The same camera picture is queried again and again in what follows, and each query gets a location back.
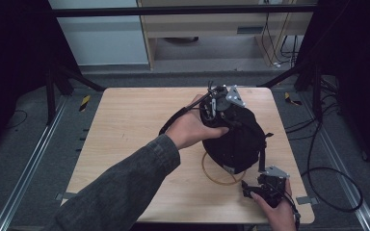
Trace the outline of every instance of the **wire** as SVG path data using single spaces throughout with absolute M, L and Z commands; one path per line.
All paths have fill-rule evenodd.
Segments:
M 26 120 L 26 118 L 28 118 L 28 113 L 26 113 L 26 112 L 25 112 L 25 111 L 23 111 L 23 110 L 15 110 L 15 112 L 16 112 L 16 113 L 23 113 L 23 114 L 25 114 L 25 117 L 22 119 L 22 121 L 18 122 L 18 123 L 17 123 L 17 124 L 15 124 L 15 125 L 8 126 L 8 127 L 6 127 L 5 129 L 11 129 L 11 128 L 17 127 L 17 126 L 19 126 L 20 124 L 22 124 L 22 123 Z
M 268 0 L 265 0 L 264 1 L 265 4 L 269 5 L 270 2 Z M 270 55 L 269 53 L 267 52 L 267 49 L 265 49 L 265 45 L 264 45 L 264 33 L 267 31 L 267 34 L 269 36 L 269 41 L 270 43 L 272 44 L 272 48 L 273 48 L 273 55 L 275 56 L 275 58 L 277 59 L 277 64 L 285 64 L 285 63 L 288 63 L 289 61 L 281 61 L 279 58 L 278 58 L 278 54 L 276 53 L 276 48 L 275 48 L 275 45 L 273 44 L 273 41 L 272 41 L 272 36 L 270 35 L 270 30 L 269 30 L 269 13 L 266 13 L 266 21 L 265 21 L 265 24 L 264 24 L 264 28 L 263 28 L 263 31 L 262 31 L 262 34 L 261 34 L 261 43 L 262 43 L 262 46 L 263 46 L 263 49 L 264 51 L 266 52 L 266 56 L 267 58 L 269 59 L 269 62 L 271 63 L 272 62 L 272 59 L 270 58 Z
M 233 178 L 234 182 L 220 182 L 220 181 L 218 181 L 218 180 L 213 179 L 213 178 L 208 174 L 208 172 L 206 171 L 205 164 L 204 164 L 204 162 L 205 162 L 205 157 L 206 157 L 206 155 L 207 155 L 207 154 L 208 154 L 207 152 L 205 152 L 205 154 L 203 154 L 203 157 L 202 157 L 202 169 L 203 169 L 203 172 L 205 173 L 206 177 L 208 177 L 208 178 L 209 178 L 209 180 L 211 180 L 211 181 L 215 182 L 215 183 L 216 183 L 216 184 L 218 184 L 218 185 L 231 186 L 231 185 L 234 185 L 234 184 L 237 184 L 237 183 L 241 182 L 241 181 L 243 180 L 243 178 L 245 177 L 245 175 L 246 175 L 246 171 L 243 171 L 243 174 L 242 174 L 242 176 L 241 176 L 239 179 L 236 179 L 236 177 L 234 177 L 234 175 L 232 175 L 232 174 L 230 174 L 229 172 L 227 172 L 227 173 L 229 173 L 229 175 Z
M 359 188 L 359 186 L 356 184 L 356 182 L 353 179 L 351 179 L 348 175 L 346 175 L 345 173 L 343 173 L 343 172 L 341 172 L 341 171 L 339 171 L 337 169 L 331 168 L 331 167 L 313 167 L 313 168 L 310 168 L 310 159 L 311 159 L 312 148 L 314 146 L 315 138 L 317 137 L 316 135 L 320 131 L 321 126 L 322 126 L 322 123 L 321 122 L 317 124 L 317 128 L 316 128 L 316 130 L 314 132 L 314 137 L 311 140 L 310 149 L 308 151 L 307 170 L 305 172 L 303 172 L 301 174 L 301 176 L 303 177 L 303 176 L 307 175 L 308 183 L 310 184 L 311 189 L 319 197 L 319 199 L 321 199 L 322 201 L 324 201 L 327 205 L 329 205 L 333 209 L 338 210 L 338 211 L 341 211 L 341 212 L 352 213 L 352 212 L 356 211 L 357 209 L 359 209 L 362 206 L 362 202 L 363 202 L 362 191 Z M 310 174 L 311 171 L 320 170 L 320 169 L 323 169 L 323 170 L 325 170 L 325 169 L 332 170 L 332 171 L 335 171 L 335 172 L 339 173 L 340 175 L 344 176 L 345 178 L 347 178 L 357 188 L 357 190 L 358 190 L 358 194 L 359 194 L 359 197 L 360 197 L 358 205 L 356 207 L 354 207 L 354 208 L 351 208 L 351 209 L 341 208 L 341 207 L 338 207 L 338 206 L 333 205 L 332 203 L 328 202 L 323 196 L 321 196 L 315 190 L 314 185 L 312 183 L 311 174 Z

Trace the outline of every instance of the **black cable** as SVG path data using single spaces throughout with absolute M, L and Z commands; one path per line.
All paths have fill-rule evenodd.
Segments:
M 356 211 L 357 209 L 359 209 L 361 206 L 362 206 L 362 202 L 363 202 L 363 195 L 362 195 L 362 191 L 361 189 L 359 188 L 359 186 L 356 184 L 356 182 L 351 179 L 348 175 L 346 175 L 345 173 L 337 170 L 337 169 L 334 169 L 334 168 L 331 168 L 331 167 L 313 167 L 313 168 L 310 168 L 310 159 L 311 159 L 311 153 L 312 153 L 312 148 L 314 146 L 314 142 L 315 142 L 315 138 L 317 137 L 317 133 L 320 131 L 321 129 L 321 126 L 322 126 L 322 123 L 318 123 L 317 124 L 317 128 L 314 132 L 314 137 L 313 139 L 311 140 L 311 144 L 310 144 L 310 149 L 308 151 L 308 157 L 307 157 L 307 170 L 305 172 L 303 172 L 301 174 L 301 176 L 305 176 L 307 175 L 307 179 L 308 179 L 308 183 L 310 184 L 310 187 L 311 189 L 314 191 L 314 193 L 318 196 L 318 198 L 322 201 L 324 201 L 327 205 L 331 206 L 333 209 L 335 210 L 338 210 L 338 211 L 341 211 L 341 212 L 346 212 L 346 213 L 352 213 L 354 211 Z M 333 205 L 332 203 L 328 202 L 323 196 L 321 196 L 314 188 L 314 185 L 312 183 L 312 180 L 311 180 L 311 174 L 310 172 L 311 171 L 314 171 L 314 170 L 320 170 L 320 169 L 328 169 L 328 170 L 333 170 L 339 174 L 341 174 L 342 176 L 344 176 L 345 178 L 347 178 L 358 190 L 358 193 L 359 193 L 359 203 L 356 207 L 354 208 L 351 208 L 351 209 L 347 209 L 347 208 L 341 208 L 341 207 L 338 207 L 338 206 L 335 206 Z
M 16 112 L 16 113 L 23 113 L 23 114 L 25 114 L 25 117 L 22 119 L 22 121 L 18 122 L 18 123 L 17 123 L 17 124 L 15 124 L 15 125 L 8 126 L 8 127 L 6 127 L 5 129 L 11 129 L 11 128 L 14 128 L 14 127 L 19 126 L 19 125 L 20 125 L 20 124 L 22 124 L 22 123 L 26 120 L 26 118 L 28 117 L 28 113 L 26 113 L 26 112 L 25 112 L 25 111 L 23 111 L 23 110 L 15 110 L 15 112 Z
M 328 204 L 329 206 L 331 206 L 332 208 L 338 210 L 338 211 L 341 211 L 341 212 L 346 212 L 346 213 L 352 213 L 352 212 L 355 212 L 356 210 L 358 210 L 361 206 L 362 206 L 362 203 L 363 203 L 363 194 L 362 194 L 362 190 L 360 189 L 360 187 L 357 185 L 357 183 L 350 177 L 348 176 L 347 174 L 345 174 L 344 172 L 342 171 L 339 171 L 337 169 L 334 169 L 332 167 L 313 167 L 313 168 L 310 168 L 308 169 L 307 171 L 303 172 L 302 173 L 302 176 L 305 176 L 308 174 L 308 179 L 310 179 L 311 177 L 309 177 L 309 172 L 311 171 L 314 171 L 314 170 L 331 170 L 331 171 L 335 171 L 336 173 L 340 174 L 341 176 L 344 176 L 345 178 L 347 178 L 347 180 L 349 180 L 356 188 L 357 188 L 357 191 L 358 191 L 358 194 L 359 194 L 359 202 L 358 202 L 358 205 L 354 208 L 351 208 L 351 209 L 347 209 L 347 208 L 340 208 L 338 206 L 335 206 L 333 205 L 332 203 L 328 202 L 323 196 L 321 196 L 314 188 L 313 188 L 313 185 L 312 185 L 312 182 L 310 183 L 311 185 L 311 189 L 314 191 L 314 193 L 318 196 L 319 199 L 321 199 L 322 201 L 324 201 L 326 204 Z

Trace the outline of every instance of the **gray sleeve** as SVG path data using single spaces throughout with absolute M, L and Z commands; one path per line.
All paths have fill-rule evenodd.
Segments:
M 45 230 L 128 230 L 179 164 L 172 140 L 161 135 L 71 198 Z

